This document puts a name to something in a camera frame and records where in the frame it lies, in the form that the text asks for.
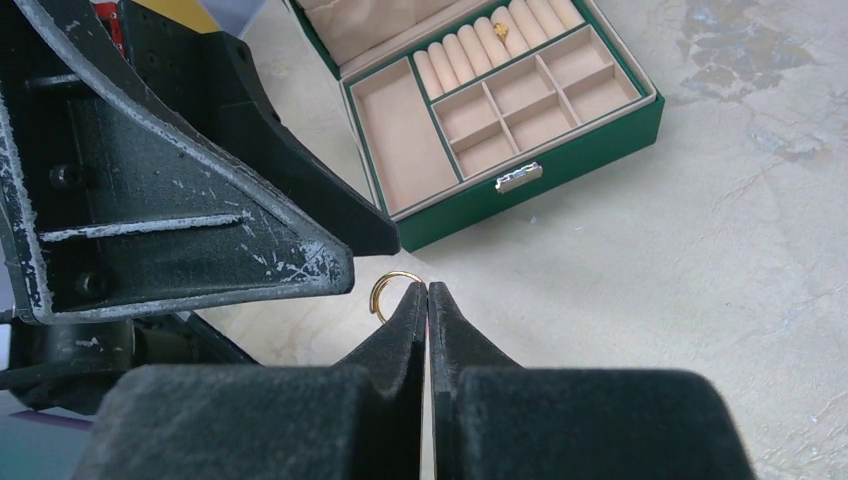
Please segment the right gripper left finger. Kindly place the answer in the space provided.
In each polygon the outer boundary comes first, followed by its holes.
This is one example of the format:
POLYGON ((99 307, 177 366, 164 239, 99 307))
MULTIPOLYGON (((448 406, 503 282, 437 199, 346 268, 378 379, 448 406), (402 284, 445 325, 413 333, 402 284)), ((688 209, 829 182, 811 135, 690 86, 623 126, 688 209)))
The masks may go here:
POLYGON ((152 365, 104 398, 76 479, 415 479, 427 292, 330 366, 152 365))

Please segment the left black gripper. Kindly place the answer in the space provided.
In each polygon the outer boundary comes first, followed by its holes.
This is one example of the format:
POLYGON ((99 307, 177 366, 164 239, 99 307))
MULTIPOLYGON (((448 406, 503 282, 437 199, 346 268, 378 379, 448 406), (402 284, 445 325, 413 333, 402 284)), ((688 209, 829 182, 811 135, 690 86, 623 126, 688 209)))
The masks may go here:
POLYGON ((54 325, 1 314, 1 391, 29 410, 93 415, 144 365, 254 364, 180 311, 355 283, 351 249, 172 111, 113 35, 89 1, 1 5, 1 244, 17 314, 54 325))

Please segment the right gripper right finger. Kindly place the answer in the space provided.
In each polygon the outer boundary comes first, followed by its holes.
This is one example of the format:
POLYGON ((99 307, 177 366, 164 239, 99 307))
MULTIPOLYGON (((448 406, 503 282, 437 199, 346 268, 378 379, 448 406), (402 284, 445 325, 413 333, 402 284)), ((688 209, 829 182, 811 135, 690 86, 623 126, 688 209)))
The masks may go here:
POLYGON ((439 479, 751 479, 713 384, 685 370, 527 368, 428 289, 439 479))

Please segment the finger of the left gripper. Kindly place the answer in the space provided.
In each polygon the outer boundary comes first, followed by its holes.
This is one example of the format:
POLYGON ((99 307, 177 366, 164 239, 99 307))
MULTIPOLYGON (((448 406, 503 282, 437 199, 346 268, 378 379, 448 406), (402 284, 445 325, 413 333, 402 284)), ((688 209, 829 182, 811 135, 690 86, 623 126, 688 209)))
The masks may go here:
POLYGON ((247 44, 198 33, 134 1, 119 4, 129 63, 195 130, 268 180, 354 256, 400 251, 397 225, 285 127, 247 44))

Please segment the green jewelry box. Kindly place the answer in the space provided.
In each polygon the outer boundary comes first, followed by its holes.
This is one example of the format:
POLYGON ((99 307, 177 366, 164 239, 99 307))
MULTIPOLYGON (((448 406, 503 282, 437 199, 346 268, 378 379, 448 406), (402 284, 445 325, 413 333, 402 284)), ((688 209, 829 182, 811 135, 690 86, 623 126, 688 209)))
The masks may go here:
POLYGON ((657 139, 663 97, 593 1, 290 7, 408 251, 657 139))

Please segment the green jewelry tray insert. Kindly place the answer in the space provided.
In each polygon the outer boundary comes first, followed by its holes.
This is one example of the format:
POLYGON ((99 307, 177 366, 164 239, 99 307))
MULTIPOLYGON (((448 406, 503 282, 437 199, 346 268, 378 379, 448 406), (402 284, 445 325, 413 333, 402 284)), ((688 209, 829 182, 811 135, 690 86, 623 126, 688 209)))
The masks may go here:
POLYGON ((341 79, 371 196, 396 221, 651 105, 654 83, 593 1, 462 1, 341 79))

